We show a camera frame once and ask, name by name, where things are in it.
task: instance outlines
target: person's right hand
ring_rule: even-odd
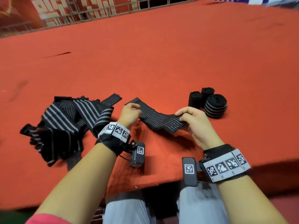
[[[175,113],[176,116],[182,114],[180,121],[187,122],[183,130],[190,133],[196,144],[203,150],[224,144],[203,111],[193,107],[185,107]]]

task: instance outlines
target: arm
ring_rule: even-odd
[[[126,105],[118,122],[130,130],[141,115],[137,108],[140,108],[137,104]],[[104,196],[116,158],[105,145],[96,144],[58,183],[35,214],[55,215],[72,224],[90,223]]]
[[[180,120],[188,123],[184,130],[203,150],[224,144],[203,111],[185,107],[176,112],[182,114]],[[232,224],[287,223],[249,176],[225,181],[218,188]]]

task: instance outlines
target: black cable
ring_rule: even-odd
[[[119,155],[121,158],[126,159],[127,161],[130,161],[129,159],[123,157],[122,155]]]

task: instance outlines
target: leg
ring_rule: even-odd
[[[177,202],[179,223],[229,224],[229,219],[215,184],[199,183],[185,187]]]
[[[103,224],[150,224],[141,191],[106,198]]]

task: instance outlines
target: qr code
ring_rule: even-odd
[[[114,126],[115,126],[115,125],[111,125],[111,124],[109,124],[108,127],[107,127],[107,130],[112,130],[112,129],[114,128]]]
[[[119,134],[121,134],[122,131],[123,131],[123,129],[122,129],[121,127],[119,127],[119,126],[117,126],[117,127],[115,128],[115,130],[114,130],[114,132],[119,133]]]
[[[214,168],[214,166],[208,167],[207,168],[207,172],[209,173],[210,177],[218,175],[217,172],[216,172],[216,170],[215,170],[215,168]]]
[[[235,158],[230,158],[225,161],[227,166],[229,167],[230,170],[235,169],[239,166],[238,162],[235,160]]]
[[[217,170],[219,171],[219,173],[224,173],[224,172],[228,171],[228,169],[226,168],[224,162],[217,163],[215,166],[216,166]]]
[[[242,156],[242,154],[237,155],[238,160],[240,161],[240,164],[245,164],[247,163],[245,158]]]
[[[122,136],[123,136],[125,139],[127,139],[127,138],[128,138],[128,136],[129,136],[129,134],[128,134],[128,132],[126,132],[126,131],[123,131],[123,134],[122,134]]]
[[[193,164],[185,164],[185,174],[194,174]]]
[[[144,154],[144,148],[143,147],[137,147],[137,153],[143,155]]]

